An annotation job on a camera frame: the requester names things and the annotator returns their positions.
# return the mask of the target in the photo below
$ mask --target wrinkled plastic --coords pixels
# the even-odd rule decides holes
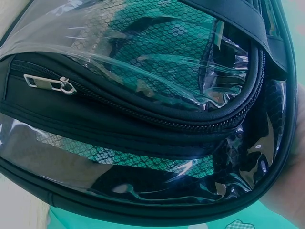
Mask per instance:
[[[215,203],[252,191],[272,169],[283,135],[285,103],[285,82],[266,81],[244,122],[218,150],[188,161],[92,146],[1,114],[0,157],[101,198],[142,205]]]
[[[149,101],[202,112],[243,89],[249,41],[175,0],[34,0],[0,48],[67,55]]]

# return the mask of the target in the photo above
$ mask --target teal fabric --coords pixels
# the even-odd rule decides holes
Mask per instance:
[[[48,229],[156,229],[103,222],[53,207],[50,209],[50,218]],[[296,229],[296,227],[257,202],[239,213],[215,222],[158,229]]]
[[[305,84],[305,3],[303,0],[283,0],[287,20],[295,46],[299,82]],[[82,217],[67,211],[50,208],[51,222],[48,229],[152,229],[132,227]],[[171,229],[295,229],[283,217],[269,211],[260,202],[224,219],[208,224],[176,227]]]

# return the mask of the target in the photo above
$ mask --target black strap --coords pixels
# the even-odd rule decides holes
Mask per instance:
[[[286,63],[282,58],[275,58],[275,53],[270,50],[265,23],[258,10],[244,0],[179,0],[184,4],[229,23],[250,36],[269,54],[272,60],[284,71]]]

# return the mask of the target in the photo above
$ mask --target stitching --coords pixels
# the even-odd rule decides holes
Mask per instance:
[[[8,111],[8,112],[12,113],[12,114],[15,114],[17,116],[20,116],[19,114],[15,113],[15,112],[12,112],[12,111]],[[68,131],[65,131],[65,130],[59,130],[59,131],[71,134],[71,132],[68,132]],[[101,143],[106,143],[106,144],[109,144],[109,145],[112,145],[112,146],[116,146],[118,148],[130,149],[130,150],[134,150],[134,151],[138,151],[138,152],[145,152],[145,153],[156,154],[156,155],[169,155],[169,156],[186,156],[186,157],[194,156],[194,154],[193,155],[187,155],[187,154],[185,154],[185,155],[183,155],[183,154],[164,154],[164,153],[159,153],[159,152],[154,152],[154,151],[139,150],[139,149],[134,149],[134,148],[131,148],[131,147],[123,147],[123,146],[120,146],[120,145],[117,145],[117,144],[103,142],[100,139],[96,139],[96,138],[88,138],[86,136],[83,136],[83,135],[80,135],[80,134],[76,134],[76,133],[73,133],[73,134],[77,135],[77,136],[80,136],[80,137],[83,137],[85,139],[93,139],[95,141],[99,141]],[[106,134],[100,134],[100,135],[101,136],[106,136],[106,137],[113,137],[111,135],[106,135]],[[146,143],[146,144],[149,144],[149,145],[170,146],[170,147],[178,147],[178,148],[199,147],[198,145],[193,145],[193,146],[176,146],[176,145],[167,145],[167,144],[159,144],[159,143],[150,143],[150,142],[145,142],[145,141],[140,141],[140,140],[128,139],[128,138],[124,138],[124,137],[120,137],[120,138],[123,139],[123,140],[128,140],[128,141],[133,141],[133,142]]]

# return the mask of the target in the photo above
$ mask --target zipper pull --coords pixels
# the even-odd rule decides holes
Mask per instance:
[[[67,95],[76,93],[76,89],[66,77],[61,77],[60,80],[52,80],[27,74],[24,74],[23,77],[29,87],[64,92]]]

